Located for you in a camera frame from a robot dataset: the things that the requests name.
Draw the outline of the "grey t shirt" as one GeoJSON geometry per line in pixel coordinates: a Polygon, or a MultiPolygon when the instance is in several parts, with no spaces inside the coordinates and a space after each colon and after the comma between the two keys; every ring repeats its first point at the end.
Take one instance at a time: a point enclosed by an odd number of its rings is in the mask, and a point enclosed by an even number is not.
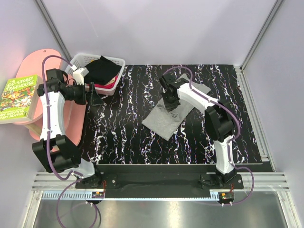
{"type": "Polygon", "coordinates": [[[181,125],[194,106],[180,100],[180,105],[172,111],[167,111],[163,99],[159,100],[142,124],[168,141],[181,125]]]}

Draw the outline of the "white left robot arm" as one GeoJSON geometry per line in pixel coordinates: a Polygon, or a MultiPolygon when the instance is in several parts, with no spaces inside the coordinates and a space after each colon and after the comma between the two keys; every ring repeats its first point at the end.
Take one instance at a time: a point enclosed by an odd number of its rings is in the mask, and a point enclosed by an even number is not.
{"type": "Polygon", "coordinates": [[[47,70],[47,77],[38,86],[37,94],[42,103],[43,124],[40,140],[32,149],[45,170],[62,181],[67,177],[60,175],[67,171],[75,175],[80,183],[88,188],[98,188],[103,181],[100,170],[92,162],[81,157],[79,148],[66,136],[64,127],[64,104],[73,101],[77,105],[92,102],[97,95],[94,83],[90,83],[87,94],[84,77],[86,68],[74,68],[72,85],[64,81],[66,72],[59,69],[47,70]]]}

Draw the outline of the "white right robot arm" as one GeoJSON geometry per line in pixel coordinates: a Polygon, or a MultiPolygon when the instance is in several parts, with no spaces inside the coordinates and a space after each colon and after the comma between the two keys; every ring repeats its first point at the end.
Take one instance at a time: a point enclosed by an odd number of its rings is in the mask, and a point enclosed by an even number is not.
{"type": "Polygon", "coordinates": [[[209,180],[202,180],[204,185],[227,188],[236,176],[233,162],[232,141],[237,121],[229,109],[228,101],[219,101],[190,85],[185,78],[174,79],[162,75],[159,82],[163,87],[162,98],[168,111],[176,109],[181,101],[186,101],[204,113],[204,128],[213,141],[216,153],[216,172],[209,180]]]}

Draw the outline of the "red and beige clothes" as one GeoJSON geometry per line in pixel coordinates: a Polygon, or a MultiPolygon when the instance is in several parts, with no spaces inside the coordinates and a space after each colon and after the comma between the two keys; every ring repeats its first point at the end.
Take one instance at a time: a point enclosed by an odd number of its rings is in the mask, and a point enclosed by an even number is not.
{"type": "Polygon", "coordinates": [[[105,85],[100,85],[100,84],[95,84],[95,88],[99,88],[99,89],[112,89],[116,83],[118,79],[118,75],[116,75],[114,78],[112,78],[107,84],[105,85]]]}

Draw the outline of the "black t shirt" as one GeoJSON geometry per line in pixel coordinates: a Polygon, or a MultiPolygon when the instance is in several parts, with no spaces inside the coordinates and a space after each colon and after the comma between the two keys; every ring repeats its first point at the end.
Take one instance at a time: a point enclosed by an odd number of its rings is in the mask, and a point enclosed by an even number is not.
{"type": "Polygon", "coordinates": [[[101,56],[99,59],[91,61],[85,68],[88,70],[88,74],[84,77],[85,83],[94,82],[104,86],[119,74],[122,67],[101,56]]]}

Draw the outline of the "pink tiered wooden shelf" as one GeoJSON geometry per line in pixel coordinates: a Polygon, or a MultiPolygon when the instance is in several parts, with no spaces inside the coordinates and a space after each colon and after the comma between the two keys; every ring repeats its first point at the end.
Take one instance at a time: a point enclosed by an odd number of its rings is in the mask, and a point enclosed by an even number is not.
{"type": "MultiPolygon", "coordinates": [[[[38,75],[42,76],[42,61],[49,55],[60,53],[53,49],[41,49],[28,55],[21,63],[16,78],[38,75]]],[[[65,101],[64,104],[64,128],[66,136],[75,144],[79,145],[84,124],[86,106],[75,104],[74,101],[65,101]]],[[[42,104],[37,103],[32,121],[15,122],[15,125],[23,125],[29,129],[30,135],[39,140],[42,130],[42,104]]]]}

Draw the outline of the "white plastic laundry basket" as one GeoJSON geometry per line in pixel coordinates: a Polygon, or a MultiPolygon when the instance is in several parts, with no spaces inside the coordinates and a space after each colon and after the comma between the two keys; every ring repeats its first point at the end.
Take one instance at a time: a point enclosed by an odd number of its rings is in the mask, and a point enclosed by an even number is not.
{"type": "MultiPolygon", "coordinates": [[[[87,64],[93,62],[94,60],[100,59],[100,55],[93,55],[93,54],[85,54],[85,53],[78,53],[76,54],[70,63],[75,65],[77,68],[83,68],[87,64]]],[[[113,95],[116,91],[116,87],[119,84],[119,81],[122,77],[125,67],[125,60],[116,57],[107,57],[106,59],[110,60],[111,62],[115,63],[116,65],[120,66],[120,71],[116,74],[116,76],[106,85],[100,85],[95,83],[95,89],[98,94],[101,95],[113,95]]]]}

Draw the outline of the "green treehouse book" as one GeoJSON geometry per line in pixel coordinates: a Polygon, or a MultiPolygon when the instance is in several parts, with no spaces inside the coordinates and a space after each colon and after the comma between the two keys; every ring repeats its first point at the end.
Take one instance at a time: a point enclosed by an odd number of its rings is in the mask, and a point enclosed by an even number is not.
{"type": "Polygon", "coordinates": [[[0,123],[33,120],[39,100],[36,89],[41,83],[38,75],[9,79],[0,97],[0,123]]]}

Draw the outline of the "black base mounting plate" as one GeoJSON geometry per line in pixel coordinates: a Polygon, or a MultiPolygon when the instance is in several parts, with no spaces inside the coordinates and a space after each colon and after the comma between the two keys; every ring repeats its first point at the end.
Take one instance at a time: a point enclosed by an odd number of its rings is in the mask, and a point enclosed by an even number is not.
{"type": "Polygon", "coordinates": [[[77,184],[86,190],[105,189],[107,200],[193,200],[210,197],[210,190],[242,190],[241,175],[225,184],[216,183],[216,167],[208,164],[102,164],[106,185],[77,184]]]}

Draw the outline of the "left orange connector board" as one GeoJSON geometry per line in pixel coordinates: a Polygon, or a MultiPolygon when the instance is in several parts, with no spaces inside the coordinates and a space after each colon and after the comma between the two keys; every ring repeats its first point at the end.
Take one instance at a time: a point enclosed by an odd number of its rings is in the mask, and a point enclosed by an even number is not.
{"type": "Polygon", "coordinates": [[[93,191],[92,197],[96,199],[104,199],[105,198],[105,190],[102,191],[93,191]]]}

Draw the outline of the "orange connector board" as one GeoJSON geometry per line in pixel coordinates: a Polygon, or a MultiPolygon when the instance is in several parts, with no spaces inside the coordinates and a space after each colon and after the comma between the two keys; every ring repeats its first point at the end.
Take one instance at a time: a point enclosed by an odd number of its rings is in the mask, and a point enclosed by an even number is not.
{"type": "Polygon", "coordinates": [[[102,191],[93,191],[92,197],[96,199],[104,199],[105,198],[105,190],[102,191]]]}
{"type": "Polygon", "coordinates": [[[219,194],[219,199],[223,201],[233,201],[234,200],[234,193],[233,192],[221,192],[219,194]]]}

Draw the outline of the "right orange connector board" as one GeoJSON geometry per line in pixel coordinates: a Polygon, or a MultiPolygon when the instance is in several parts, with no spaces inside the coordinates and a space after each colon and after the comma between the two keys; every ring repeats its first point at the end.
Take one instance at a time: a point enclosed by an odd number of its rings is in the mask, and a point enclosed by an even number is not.
{"type": "Polygon", "coordinates": [[[223,201],[233,201],[234,200],[234,193],[233,192],[221,192],[219,194],[219,199],[223,201]]]}

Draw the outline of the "aluminium frame rail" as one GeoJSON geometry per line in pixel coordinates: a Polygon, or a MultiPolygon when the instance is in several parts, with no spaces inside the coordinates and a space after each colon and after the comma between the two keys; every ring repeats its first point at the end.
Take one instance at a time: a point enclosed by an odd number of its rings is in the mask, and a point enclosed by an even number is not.
{"type": "Polygon", "coordinates": [[[67,180],[60,180],[52,173],[38,172],[35,176],[32,190],[63,190],[74,181],[76,181],[76,177],[73,175],[67,180]]]}

